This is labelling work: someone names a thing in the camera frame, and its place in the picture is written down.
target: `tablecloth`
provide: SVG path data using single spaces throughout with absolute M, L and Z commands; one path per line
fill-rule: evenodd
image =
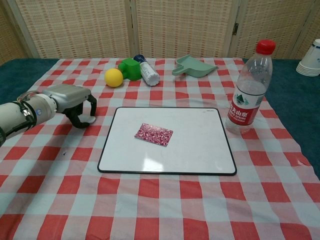
M 225 121 L 243 61 L 202 60 L 219 69 L 174 77 L 174 59 L 149 59 L 159 85 L 110 88 L 119 58 L 60 59 L 31 90 L 89 88 L 97 119 L 77 129 L 56 114 L 1 147 L 0 239 L 320 239 L 320 182 L 266 99 L 250 132 L 227 132 L 235 176 L 97 171 L 117 107 L 213 107 Z

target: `stack of paper cups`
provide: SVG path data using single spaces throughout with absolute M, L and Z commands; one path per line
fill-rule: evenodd
M 296 67 L 302 75 L 315 77 L 320 74 L 320 39 L 316 39 Z

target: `patterned card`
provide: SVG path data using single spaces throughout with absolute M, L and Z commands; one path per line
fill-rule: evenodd
M 162 127 L 142 123 L 135 138 L 166 147 L 174 131 Z

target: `wicker panel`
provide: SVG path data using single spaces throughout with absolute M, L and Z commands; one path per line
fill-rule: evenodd
M 130 55 L 124 0 L 16 2 L 42 58 Z
M 320 1 L 314 7 L 310 21 L 304 26 L 304 33 L 299 36 L 301 39 L 297 42 L 296 51 L 292 53 L 295 59 L 302 59 L 315 39 L 320 39 Z
M 12 59 L 27 57 L 2 6 L 0 6 L 0 32 L 0 65 Z
M 157 58 L 222 57 L 232 31 L 231 9 L 231 0 L 137 0 L 140 52 Z
M 273 58 L 288 58 L 313 1 L 248 0 L 234 57 L 249 58 L 260 39 L 272 39 Z

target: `whiteboard frame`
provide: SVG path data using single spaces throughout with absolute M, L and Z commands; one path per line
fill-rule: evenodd
M 122 108 L 130 108 L 130 109 L 133 109 L 133 108 L 139 108 L 139 109 L 156 109 L 156 108 L 163 108 L 163 109 L 215 109 L 218 113 L 218 116 L 219 116 L 219 119 L 220 119 L 220 123 L 221 123 L 221 126 L 222 126 L 222 129 L 223 129 L 223 133 L 224 133 L 224 136 L 225 136 L 225 139 L 226 139 L 226 143 L 228 145 L 228 148 L 229 148 L 229 152 L 230 152 L 230 156 L 232 158 L 232 162 L 233 162 L 233 166 L 234 166 L 234 172 L 232 173 L 217 173 L 217 172 L 179 172 L 179 171 L 170 171 L 170 172 L 167 172 L 167 171 L 130 171 L 130 170 L 101 170 L 99 168 L 100 166 L 100 162 L 102 160 L 102 156 L 104 154 L 104 151 L 106 150 L 105 147 L 106 147 L 106 144 L 107 144 L 107 141 L 108 141 L 108 138 L 109 138 L 109 134 L 111 132 L 111 128 L 113 126 L 113 123 L 114 123 L 114 119 L 115 119 L 115 116 L 117 114 L 117 111 L 118 109 L 122 109 Z M 121 106 L 121 107 L 117 107 L 115 112 L 114 112 L 114 115 L 113 115 L 113 118 L 112 118 L 112 121 L 111 121 L 111 124 L 110 124 L 110 128 L 109 128 L 109 131 L 108 131 L 108 134 L 106 136 L 106 139 L 105 139 L 105 142 L 104 142 L 104 145 L 103 145 L 103 148 L 102 148 L 102 152 L 101 152 L 101 155 L 100 155 L 100 159 L 99 159 L 99 162 L 97 164 L 97 170 L 100 172 L 100 173 L 117 173 L 117 174 L 161 174 L 161 175 L 199 175 L 199 176 L 234 176 L 237 174 L 237 166 L 236 166 L 236 163 L 235 163 L 235 159 L 234 159 L 234 156 L 232 154 L 232 151 L 231 151 L 231 148 L 230 148 L 230 144 L 229 144 L 229 141 L 228 141 L 228 138 L 227 138 L 227 134 L 226 134 L 226 130 L 224 128 L 224 125 L 223 125 L 223 122 L 222 122 L 222 119 L 221 119 L 221 115 L 220 115 L 220 112 L 217 108 L 215 107 L 143 107 L 143 106 L 133 106 L 133 107 L 130 107 L 130 106 Z

